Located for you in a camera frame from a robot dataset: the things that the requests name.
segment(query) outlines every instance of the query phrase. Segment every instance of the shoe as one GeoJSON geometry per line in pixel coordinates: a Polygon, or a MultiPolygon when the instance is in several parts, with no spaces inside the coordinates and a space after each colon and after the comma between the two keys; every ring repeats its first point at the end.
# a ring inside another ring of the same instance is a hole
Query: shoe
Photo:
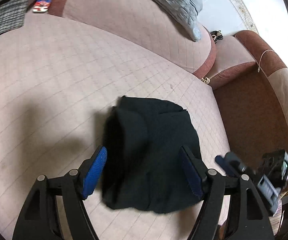
{"type": "Polygon", "coordinates": [[[210,33],[212,36],[213,35],[216,35],[216,37],[217,37],[217,39],[219,39],[219,40],[222,40],[224,37],[223,37],[223,35],[222,35],[222,33],[221,33],[221,31],[213,31],[213,32],[211,32],[210,33]]]}
{"type": "Polygon", "coordinates": [[[203,77],[203,78],[201,79],[201,81],[208,85],[209,82],[210,82],[210,79],[209,79],[208,77],[203,77]]]}
{"type": "Polygon", "coordinates": [[[217,43],[217,36],[213,34],[212,38],[213,38],[214,42],[217,43]]]}

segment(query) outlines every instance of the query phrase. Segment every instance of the black fabric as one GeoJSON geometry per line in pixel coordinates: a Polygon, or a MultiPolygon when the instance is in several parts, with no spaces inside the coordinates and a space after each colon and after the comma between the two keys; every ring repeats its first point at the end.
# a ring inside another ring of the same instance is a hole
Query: black fabric
{"type": "Polygon", "coordinates": [[[169,213],[200,201],[178,158],[187,145],[201,159],[196,130],[179,105],[123,96],[106,121],[103,145],[108,157],[102,194],[108,207],[169,213]]]}

